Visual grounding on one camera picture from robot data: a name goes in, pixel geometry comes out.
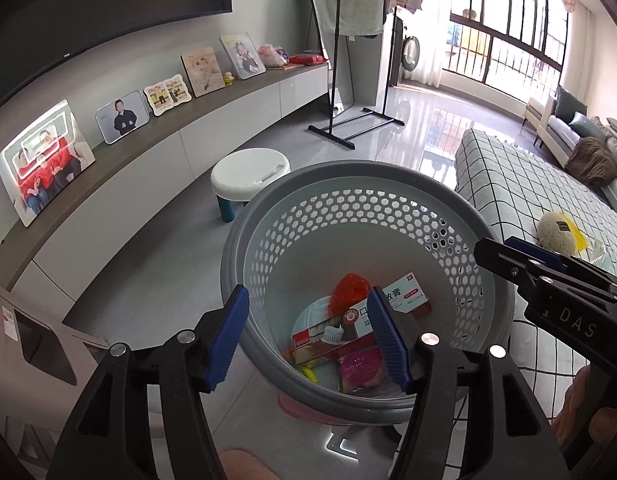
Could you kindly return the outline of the beige wool ball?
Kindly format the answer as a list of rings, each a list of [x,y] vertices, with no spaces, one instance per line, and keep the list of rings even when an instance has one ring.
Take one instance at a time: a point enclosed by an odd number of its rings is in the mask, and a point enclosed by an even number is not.
[[[563,256],[575,256],[577,240],[572,223],[563,214],[547,212],[537,223],[536,236],[539,246]]]

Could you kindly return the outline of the red toothpaste box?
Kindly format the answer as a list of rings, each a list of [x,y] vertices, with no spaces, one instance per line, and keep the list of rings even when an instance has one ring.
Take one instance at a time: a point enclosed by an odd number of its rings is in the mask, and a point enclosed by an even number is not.
[[[412,272],[385,286],[383,292],[397,312],[421,318],[432,311],[429,298]],[[291,356],[296,365],[312,368],[374,345],[366,299],[337,315],[329,313],[329,302],[329,296],[314,301],[295,321]]]

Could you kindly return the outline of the light blue wipes packet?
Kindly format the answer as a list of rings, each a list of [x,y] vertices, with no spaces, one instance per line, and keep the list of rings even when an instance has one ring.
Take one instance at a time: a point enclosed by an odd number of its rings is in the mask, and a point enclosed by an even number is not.
[[[588,261],[600,269],[610,272],[613,268],[610,254],[601,240],[593,240],[585,250]]]

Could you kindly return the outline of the pink plastic shuttlecock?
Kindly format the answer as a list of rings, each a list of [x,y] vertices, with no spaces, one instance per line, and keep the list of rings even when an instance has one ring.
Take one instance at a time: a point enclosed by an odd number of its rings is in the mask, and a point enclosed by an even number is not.
[[[381,350],[377,346],[361,349],[339,360],[341,391],[356,393],[378,387],[386,378]]]

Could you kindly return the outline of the checkered white bed sheet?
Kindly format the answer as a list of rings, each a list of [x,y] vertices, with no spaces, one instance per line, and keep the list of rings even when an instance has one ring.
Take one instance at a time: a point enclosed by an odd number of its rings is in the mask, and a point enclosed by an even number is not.
[[[535,244],[547,212],[565,214],[588,247],[601,240],[617,276],[617,213],[598,195],[537,156],[489,134],[469,129],[455,155],[456,191],[475,207],[499,240],[511,236]],[[548,419],[563,408],[566,389],[586,359],[535,327],[526,301],[515,297],[509,350]]]

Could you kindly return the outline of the long grey tv cabinet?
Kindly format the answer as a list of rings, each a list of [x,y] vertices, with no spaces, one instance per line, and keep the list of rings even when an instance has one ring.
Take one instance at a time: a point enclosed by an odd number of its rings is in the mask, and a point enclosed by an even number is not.
[[[30,226],[0,244],[0,286],[64,318],[110,260],[221,158],[328,90],[325,65],[238,81],[112,145]]]

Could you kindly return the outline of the grey perforated laundry basket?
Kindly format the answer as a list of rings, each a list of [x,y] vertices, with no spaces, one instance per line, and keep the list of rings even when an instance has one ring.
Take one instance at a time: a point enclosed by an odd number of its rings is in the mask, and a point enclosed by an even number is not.
[[[248,290],[240,344],[284,413],[325,425],[396,425],[409,419],[412,396],[388,380],[360,396],[345,393],[331,364],[308,379],[291,358],[292,326],[348,273],[374,286],[412,274],[432,304],[423,330],[462,350],[504,344],[513,287],[473,257],[489,236],[479,211],[423,174],[382,162],[324,162],[268,185],[238,214],[220,290]]]

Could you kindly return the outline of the balcony window railing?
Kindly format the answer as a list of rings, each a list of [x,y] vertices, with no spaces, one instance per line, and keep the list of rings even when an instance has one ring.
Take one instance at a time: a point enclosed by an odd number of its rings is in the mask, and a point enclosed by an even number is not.
[[[569,25],[562,0],[451,0],[445,70],[540,99],[560,82]]]

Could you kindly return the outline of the black clothes drying rack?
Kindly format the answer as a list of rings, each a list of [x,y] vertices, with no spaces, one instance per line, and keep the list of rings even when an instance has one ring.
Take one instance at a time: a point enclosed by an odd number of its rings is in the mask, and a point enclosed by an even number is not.
[[[354,151],[362,136],[405,123],[387,110],[401,61],[401,10],[423,0],[311,0],[322,55],[329,68],[328,122],[308,130]]]

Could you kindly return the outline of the white sheer curtain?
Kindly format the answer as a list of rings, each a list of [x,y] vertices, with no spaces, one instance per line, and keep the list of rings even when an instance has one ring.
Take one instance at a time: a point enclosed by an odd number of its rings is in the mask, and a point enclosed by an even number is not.
[[[423,0],[417,36],[421,54],[415,79],[426,86],[441,84],[451,0]]]

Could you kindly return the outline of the red flat package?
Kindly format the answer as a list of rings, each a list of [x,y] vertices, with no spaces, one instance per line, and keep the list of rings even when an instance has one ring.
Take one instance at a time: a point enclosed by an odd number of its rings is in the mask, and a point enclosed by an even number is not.
[[[291,56],[291,58],[289,58],[289,62],[293,65],[316,66],[325,64],[328,62],[328,60],[320,54],[301,53]]]

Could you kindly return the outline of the grey hanging towel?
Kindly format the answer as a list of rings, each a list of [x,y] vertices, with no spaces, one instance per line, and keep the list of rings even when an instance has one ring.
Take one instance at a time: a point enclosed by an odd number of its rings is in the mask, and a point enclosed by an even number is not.
[[[323,24],[333,32],[340,9],[340,34],[346,37],[370,37],[383,29],[385,0],[325,0]]]

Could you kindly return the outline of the pink plastic bag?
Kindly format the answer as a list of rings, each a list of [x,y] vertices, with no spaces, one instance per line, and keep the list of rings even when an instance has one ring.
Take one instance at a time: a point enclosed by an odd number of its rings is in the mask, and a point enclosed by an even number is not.
[[[258,48],[258,56],[266,68],[282,68],[290,63],[289,55],[284,48],[263,44]]]

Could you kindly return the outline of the red family photo frame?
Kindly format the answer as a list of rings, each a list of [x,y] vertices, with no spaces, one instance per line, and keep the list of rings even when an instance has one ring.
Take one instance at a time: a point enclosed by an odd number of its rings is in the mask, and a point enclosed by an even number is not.
[[[0,152],[0,177],[22,224],[29,226],[96,161],[69,102],[24,128]]]

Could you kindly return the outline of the beige drawing photo frame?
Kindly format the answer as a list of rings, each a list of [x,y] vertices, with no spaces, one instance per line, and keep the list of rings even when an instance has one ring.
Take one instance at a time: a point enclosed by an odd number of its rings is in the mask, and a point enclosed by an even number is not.
[[[182,65],[196,98],[225,88],[224,76],[212,47],[183,54]]]

